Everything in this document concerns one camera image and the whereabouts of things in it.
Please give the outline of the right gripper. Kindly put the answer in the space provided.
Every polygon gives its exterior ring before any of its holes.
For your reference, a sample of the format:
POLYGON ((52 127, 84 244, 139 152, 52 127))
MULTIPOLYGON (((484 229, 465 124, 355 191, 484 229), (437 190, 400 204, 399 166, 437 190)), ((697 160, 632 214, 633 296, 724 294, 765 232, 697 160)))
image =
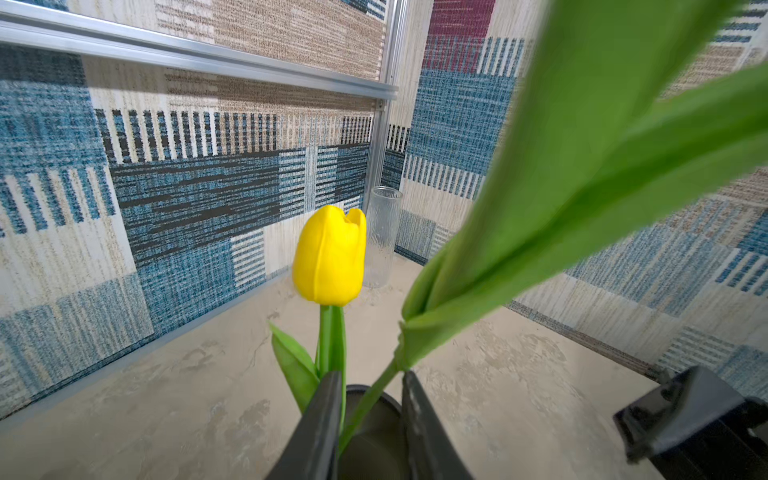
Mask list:
POLYGON ((627 461, 652 457, 665 479, 765 479, 767 403, 755 397, 743 402, 713 371, 694 366, 613 420, 627 461))

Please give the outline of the yellow tulip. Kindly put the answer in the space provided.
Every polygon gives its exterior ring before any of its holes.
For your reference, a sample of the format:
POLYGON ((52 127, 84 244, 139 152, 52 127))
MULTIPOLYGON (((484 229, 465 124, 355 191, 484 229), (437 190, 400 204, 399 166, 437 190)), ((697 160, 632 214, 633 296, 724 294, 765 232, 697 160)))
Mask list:
POLYGON ((356 208, 344 212, 326 205, 300 233, 292 280, 303 299, 319 306, 315 355, 276 325, 270 326, 275 358, 300 411, 309 406, 326 374, 346 374, 344 307, 362 290, 366 245, 366 217, 356 208))

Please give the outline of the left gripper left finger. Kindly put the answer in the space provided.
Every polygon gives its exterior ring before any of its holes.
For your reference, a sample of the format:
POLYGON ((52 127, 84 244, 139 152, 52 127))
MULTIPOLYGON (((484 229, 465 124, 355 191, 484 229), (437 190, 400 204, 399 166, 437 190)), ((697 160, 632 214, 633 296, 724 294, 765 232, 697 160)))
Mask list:
POLYGON ((342 413, 342 374, 329 372, 319 384, 267 480, 336 479, 342 413))

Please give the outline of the white tulip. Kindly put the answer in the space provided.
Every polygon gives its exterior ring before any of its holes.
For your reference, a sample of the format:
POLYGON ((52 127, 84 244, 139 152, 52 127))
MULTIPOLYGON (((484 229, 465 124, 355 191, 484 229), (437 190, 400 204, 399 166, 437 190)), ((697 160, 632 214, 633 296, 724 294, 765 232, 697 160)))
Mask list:
POLYGON ((767 68, 665 89, 739 1, 550 1, 503 144, 461 229, 422 269, 394 356, 346 420, 346 447, 399 372, 518 294, 767 159, 767 68))

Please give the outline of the black cylindrical vase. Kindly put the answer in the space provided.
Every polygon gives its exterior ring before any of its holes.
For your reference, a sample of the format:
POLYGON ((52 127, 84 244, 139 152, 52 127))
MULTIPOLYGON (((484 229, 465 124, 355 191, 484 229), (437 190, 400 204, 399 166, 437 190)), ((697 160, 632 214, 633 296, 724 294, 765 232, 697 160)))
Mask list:
POLYGON ((337 478, 410 479, 400 420, 400 404, 383 393, 342 453, 337 478))

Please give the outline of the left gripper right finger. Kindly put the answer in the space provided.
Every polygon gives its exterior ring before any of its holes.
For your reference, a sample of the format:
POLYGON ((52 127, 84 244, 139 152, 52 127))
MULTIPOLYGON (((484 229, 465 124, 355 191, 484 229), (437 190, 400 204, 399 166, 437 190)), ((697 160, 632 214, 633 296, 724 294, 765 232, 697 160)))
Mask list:
POLYGON ((412 479, 472 479, 413 371, 402 379, 401 425, 412 479))

